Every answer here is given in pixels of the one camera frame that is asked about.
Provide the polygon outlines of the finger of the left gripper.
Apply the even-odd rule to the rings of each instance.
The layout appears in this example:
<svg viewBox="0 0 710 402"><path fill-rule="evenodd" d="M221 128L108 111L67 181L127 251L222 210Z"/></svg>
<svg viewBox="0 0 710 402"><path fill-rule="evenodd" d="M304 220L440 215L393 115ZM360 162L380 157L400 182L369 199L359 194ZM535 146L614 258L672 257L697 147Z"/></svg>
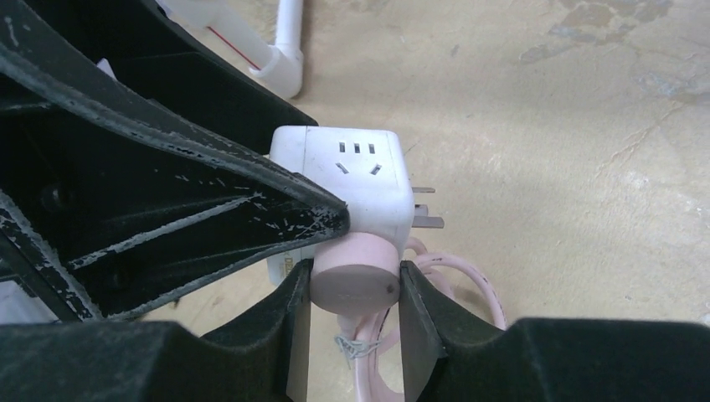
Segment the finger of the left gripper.
<svg viewBox="0 0 710 402"><path fill-rule="evenodd" d="M316 120L237 70L167 17L155 1L30 1L93 62L147 100L259 154L280 126Z"/></svg>
<svg viewBox="0 0 710 402"><path fill-rule="evenodd" d="M28 2L1 4L3 281L120 320L347 232L342 200L143 98Z"/></svg>

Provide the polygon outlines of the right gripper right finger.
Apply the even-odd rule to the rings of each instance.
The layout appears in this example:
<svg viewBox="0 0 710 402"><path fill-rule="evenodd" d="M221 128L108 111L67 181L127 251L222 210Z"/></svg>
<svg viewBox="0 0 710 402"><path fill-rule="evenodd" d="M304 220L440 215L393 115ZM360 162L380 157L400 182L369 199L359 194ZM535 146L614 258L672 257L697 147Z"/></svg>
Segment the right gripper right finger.
<svg viewBox="0 0 710 402"><path fill-rule="evenodd" d="M690 322L523 318L505 330L401 265L408 401L706 401L709 329Z"/></svg>

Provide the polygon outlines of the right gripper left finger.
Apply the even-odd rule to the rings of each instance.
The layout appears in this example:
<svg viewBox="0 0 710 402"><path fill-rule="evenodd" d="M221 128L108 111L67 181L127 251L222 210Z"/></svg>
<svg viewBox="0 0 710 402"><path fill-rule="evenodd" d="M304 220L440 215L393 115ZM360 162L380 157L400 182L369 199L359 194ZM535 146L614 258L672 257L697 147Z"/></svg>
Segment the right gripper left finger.
<svg viewBox="0 0 710 402"><path fill-rule="evenodd" d="M203 336L176 322L1 329L4 401L303 401L312 263Z"/></svg>

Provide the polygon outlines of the pink plug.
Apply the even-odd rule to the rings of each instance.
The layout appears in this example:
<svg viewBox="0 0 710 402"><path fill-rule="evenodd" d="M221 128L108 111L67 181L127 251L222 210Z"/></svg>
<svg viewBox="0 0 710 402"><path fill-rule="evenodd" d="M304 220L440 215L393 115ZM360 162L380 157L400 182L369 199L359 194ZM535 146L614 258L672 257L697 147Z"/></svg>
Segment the pink plug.
<svg viewBox="0 0 710 402"><path fill-rule="evenodd" d="M381 312L399 300L399 251L375 234L350 233L315 248L311 301L346 317Z"/></svg>

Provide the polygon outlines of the white cube socket adapter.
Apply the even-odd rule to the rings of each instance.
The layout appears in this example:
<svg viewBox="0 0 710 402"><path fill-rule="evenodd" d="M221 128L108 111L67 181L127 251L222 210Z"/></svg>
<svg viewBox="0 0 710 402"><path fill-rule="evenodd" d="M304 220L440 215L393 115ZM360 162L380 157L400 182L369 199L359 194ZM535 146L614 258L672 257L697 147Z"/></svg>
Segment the white cube socket adapter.
<svg viewBox="0 0 710 402"><path fill-rule="evenodd" d="M392 131L327 126L281 126L270 160L299 173L344 201L350 230L387 240L402 254L413 228L441 229L417 193L434 193L409 180L404 151Z"/></svg>

